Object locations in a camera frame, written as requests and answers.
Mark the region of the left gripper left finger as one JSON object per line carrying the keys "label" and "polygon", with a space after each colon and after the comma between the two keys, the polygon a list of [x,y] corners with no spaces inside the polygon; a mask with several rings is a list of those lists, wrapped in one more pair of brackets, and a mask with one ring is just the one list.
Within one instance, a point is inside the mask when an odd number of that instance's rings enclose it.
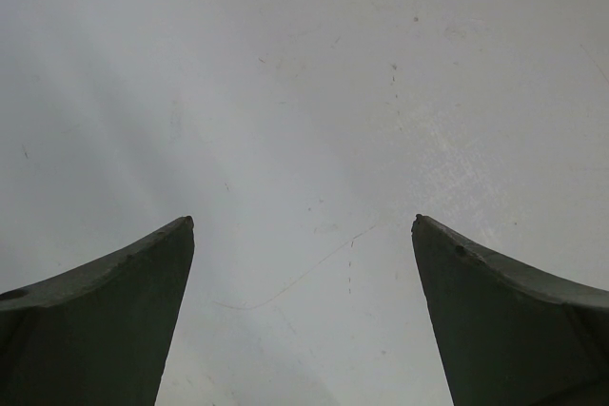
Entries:
{"label": "left gripper left finger", "polygon": [[194,256],[185,216],[1,295],[4,405],[155,403]]}

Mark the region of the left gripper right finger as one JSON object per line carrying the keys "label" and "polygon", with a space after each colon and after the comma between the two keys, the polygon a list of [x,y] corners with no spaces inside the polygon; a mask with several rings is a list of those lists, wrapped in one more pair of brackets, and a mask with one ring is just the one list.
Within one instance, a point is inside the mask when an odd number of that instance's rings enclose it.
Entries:
{"label": "left gripper right finger", "polygon": [[456,405],[605,405],[608,293],[419,215],[412,243]]}

